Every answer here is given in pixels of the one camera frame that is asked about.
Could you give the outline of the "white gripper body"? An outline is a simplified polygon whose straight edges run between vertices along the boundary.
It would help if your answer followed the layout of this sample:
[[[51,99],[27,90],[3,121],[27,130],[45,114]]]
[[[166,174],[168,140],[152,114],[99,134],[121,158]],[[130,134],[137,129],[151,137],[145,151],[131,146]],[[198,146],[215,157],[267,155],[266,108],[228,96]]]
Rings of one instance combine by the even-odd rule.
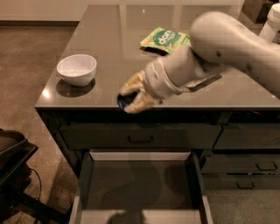
[[[180,95],[180,88],[190,80],[188,56],[167,55],[148,63],[144,69],[145,90],[155,99]]]

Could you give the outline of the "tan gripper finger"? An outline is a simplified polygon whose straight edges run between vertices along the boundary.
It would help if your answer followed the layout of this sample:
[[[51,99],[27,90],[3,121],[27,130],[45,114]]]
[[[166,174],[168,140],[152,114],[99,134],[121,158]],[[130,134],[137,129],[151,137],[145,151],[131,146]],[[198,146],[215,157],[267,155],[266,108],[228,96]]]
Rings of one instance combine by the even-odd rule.
[[[134,92],[145,93],[145,72],[144,70],[133,74],[121,87],[119,93],[121,96],[130,95]]]
[[[137,114],[145,110],[152,109],[153,106],[158,102],[150,94],[138,94],[134,101],[125,108],[125,112],[128,114]]]

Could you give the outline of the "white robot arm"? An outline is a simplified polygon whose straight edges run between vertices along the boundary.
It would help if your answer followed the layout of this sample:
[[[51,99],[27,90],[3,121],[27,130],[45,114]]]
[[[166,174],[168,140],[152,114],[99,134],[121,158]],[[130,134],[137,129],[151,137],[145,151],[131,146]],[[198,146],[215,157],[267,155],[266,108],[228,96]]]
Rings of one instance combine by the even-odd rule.
[[[274,96],[280,92],[280,48],[255,35],[228,14],[210,11],[190,26],[190,45],[149,62],[120,89],[121,96],[136,93],[124,108],[137,114],[194,88],[221,72],[225,66],[243,71]]]

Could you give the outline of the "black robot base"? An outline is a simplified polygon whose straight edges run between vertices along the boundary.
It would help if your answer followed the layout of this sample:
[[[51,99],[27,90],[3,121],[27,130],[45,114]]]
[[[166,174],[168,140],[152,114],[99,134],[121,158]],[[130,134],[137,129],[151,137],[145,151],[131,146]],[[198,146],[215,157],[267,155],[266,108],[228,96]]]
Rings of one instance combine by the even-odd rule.
[[[47,224],[67,224],[70,212],[61,213],[24,193],[31,183],[31,169],[26,164],[38,147],[15,130],[0,129],[0,215],[1,221],[13,215],[15,207]]]

